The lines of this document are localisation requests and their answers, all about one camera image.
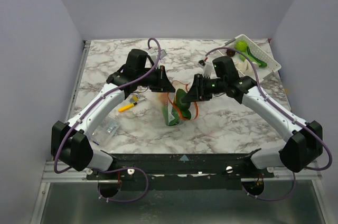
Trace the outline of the orange peach toy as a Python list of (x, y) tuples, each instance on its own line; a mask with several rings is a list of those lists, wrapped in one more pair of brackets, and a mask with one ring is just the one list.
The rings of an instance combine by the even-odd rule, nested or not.
[(159, 101), (159, 103), (161, 105), (167, 106), (167, 103), (168, 103), (168, 93), (167, 92), (158, 93), (157, 94), (157, 100)]

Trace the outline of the dark green avocado toy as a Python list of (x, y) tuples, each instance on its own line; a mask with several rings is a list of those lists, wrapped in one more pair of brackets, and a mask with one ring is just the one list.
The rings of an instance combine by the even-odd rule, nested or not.
[(180, 110), (188, 110), (190, 108), (189, 102), (183, 102), (186, 92), (183, 89), (178, 89), (175, 94), (175, 104)]

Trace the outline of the clear zip bag orange zipper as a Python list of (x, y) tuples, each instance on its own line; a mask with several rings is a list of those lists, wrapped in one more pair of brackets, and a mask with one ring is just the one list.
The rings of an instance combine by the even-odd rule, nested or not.
[(196, 102), (183, 102), (188, 92), (188, 83), (174, 80), (172, 85), (175, 93), (158, 93), (156, 100), (162, 112), (166, 126), (177, 126), (184, 122), (194, 121), (199, 116), (199, 107)]

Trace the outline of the white green bok choy toy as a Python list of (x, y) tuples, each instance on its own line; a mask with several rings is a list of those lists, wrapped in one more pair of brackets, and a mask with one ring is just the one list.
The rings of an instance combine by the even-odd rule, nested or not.
[(189, 110), (180, 110), (173, 106), (162, 106), (161, 111), (166, 126), (176, 126), (183, 123), (185, 120), (192, 119), (192, 115)]

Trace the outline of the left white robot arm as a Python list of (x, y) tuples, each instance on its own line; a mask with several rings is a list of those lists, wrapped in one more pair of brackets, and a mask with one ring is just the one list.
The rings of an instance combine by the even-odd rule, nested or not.
[(54, 160), (62, 161), (70, 168), (82, 171), (97, 169), (105, 179), (117, 173), (114, 158), (93, 143), (90, 138), (100, 123), (139, 86), (152, 92), (174, 92), (165, 67), (143, 50), (132, 49), (126, 63), (111, 74), (96, 97), (77, 115), (67, 122), (57, 121), (52, 127), (51, 154)]

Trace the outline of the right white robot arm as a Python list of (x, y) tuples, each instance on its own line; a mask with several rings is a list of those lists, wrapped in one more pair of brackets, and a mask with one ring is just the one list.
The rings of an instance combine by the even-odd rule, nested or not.
[(249, 161), (243, 164), (246, 176), (253, 178), (268, 167), (285, 167), (298, 173), (323, 153), (323, 130), (318, 122), (300, 119), (260, 91), (253, 78), (240, 77), (230, 57), (218, 57), (212, 63), (216, 78), (195, 74), (182, 102), (208, 101), (214, 94), (226, 94), (256, 112), (285, 141), (283, 147), (258, 149), (247, 155)]

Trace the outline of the white dumpling toy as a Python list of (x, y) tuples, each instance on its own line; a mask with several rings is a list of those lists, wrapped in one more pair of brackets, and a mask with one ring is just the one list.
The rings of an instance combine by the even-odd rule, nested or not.
[(254, 70), (248, 60), (234, 63), (239, 72), (245, 75), (253, 74)]

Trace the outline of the white perforated plastic basket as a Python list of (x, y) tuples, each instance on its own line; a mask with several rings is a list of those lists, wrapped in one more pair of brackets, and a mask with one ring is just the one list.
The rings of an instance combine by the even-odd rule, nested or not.
[[(268, 79), (281, 69), (281, 65), (272, 56), (244, 34), (240, 34), (227, 41), (224, 46), (236, 49), (245, 54), (245, 56), (253, 63), (260, 82)], [(254, 70), (246, 57), (238, 52), (233, 52), (232, 50), (223, 51), (222, 53), (229, 55), (232, 58), (239, 76), (250, 76), (255, 79)]]

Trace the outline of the green leafy vegetable toy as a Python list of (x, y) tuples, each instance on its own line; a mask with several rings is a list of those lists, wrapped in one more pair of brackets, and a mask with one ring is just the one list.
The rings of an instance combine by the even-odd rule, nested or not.
[(253, 53), (250, 51), (249, 47), (247, 47), (247, 51), (243, 52), (243, 54), (245, 54), (250, 59), (251, 62), (256, 63), (258, 67), (261, 67), (261, 68), (267, 67), (267, 63), (258, 59), (256, 56), (254, 56)]

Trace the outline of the green cabbage toy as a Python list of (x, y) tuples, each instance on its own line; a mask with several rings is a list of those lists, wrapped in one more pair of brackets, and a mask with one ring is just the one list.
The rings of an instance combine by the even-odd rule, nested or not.
[(234, 48), (240, 52), (246, 52), (247, 51), (247, 42), (244, 40), (237, 41), (234, 45)]

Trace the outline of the clear plastic screw box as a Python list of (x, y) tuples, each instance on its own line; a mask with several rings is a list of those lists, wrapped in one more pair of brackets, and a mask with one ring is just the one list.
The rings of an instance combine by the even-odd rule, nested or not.
[(119, 123), (111, 117), (106, 117), (92, 133), (91, 140), (98, 146), (106, 146), (115, 135)]

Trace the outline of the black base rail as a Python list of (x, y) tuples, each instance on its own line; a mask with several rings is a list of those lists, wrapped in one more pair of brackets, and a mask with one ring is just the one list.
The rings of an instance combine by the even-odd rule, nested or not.
[(94, 171), (87, 180), (123, 191), (240, 190), (241, 182), (273, 178), (249, 162), (249, 154), (115, 154), (110, 173)]

